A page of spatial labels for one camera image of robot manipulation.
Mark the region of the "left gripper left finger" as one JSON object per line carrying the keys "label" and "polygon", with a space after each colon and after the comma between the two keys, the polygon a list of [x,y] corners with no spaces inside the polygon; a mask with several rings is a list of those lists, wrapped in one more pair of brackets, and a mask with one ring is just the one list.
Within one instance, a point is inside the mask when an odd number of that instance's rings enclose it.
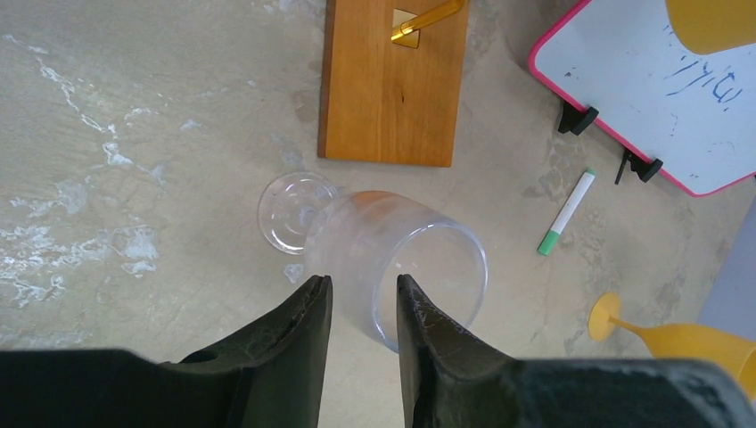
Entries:
{"label": "left gripper left finger", "polygon": [[264,316],[177,363],[123,349],[1,355],[4,427],[315,427],[333,285],[312,276]]}

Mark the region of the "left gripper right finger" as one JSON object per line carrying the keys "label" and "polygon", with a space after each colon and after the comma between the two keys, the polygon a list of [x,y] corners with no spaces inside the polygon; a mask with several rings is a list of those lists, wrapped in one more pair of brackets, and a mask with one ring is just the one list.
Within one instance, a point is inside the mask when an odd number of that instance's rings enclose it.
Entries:
{"label": "left gripper right finger", "polygon": [[725,372],[695,359],[517,359],[397,279],[408,427],[752,427]]}

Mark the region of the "clear wine glass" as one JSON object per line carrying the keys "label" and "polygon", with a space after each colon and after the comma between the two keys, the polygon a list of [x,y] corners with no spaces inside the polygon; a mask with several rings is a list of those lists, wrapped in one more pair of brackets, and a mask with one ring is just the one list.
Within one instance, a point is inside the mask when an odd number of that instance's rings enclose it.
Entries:
{"label": "clear wine glass", "polygon": [[412,276],[464,327],[481,309],[489,269],[478,236],[401,194],[351,191],[296,171],[266,186],[258,224],[273,247],[303,258],[304,274],[331,277],[337,310],[390,350],[399,349],[399,276]]}

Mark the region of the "gold wire wine glass rack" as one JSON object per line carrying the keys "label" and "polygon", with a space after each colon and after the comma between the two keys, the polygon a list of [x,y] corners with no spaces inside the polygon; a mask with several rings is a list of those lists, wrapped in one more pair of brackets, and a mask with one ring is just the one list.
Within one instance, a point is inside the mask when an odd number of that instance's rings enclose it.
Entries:
{"label": "gold wire wine glass rack", "polygon": [[450,167],[468,16],[466,1],[327,2],[318,156]]}

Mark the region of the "yellow plastic wine glass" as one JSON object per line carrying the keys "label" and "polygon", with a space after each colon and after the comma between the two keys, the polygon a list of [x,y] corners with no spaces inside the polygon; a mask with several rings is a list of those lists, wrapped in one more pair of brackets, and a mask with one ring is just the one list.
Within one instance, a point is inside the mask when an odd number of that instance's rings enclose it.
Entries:
{"label": "yellow plastic wine glass", "polygon": [[666,0],[670,25],[694,54],[755,43],[755,0]]}

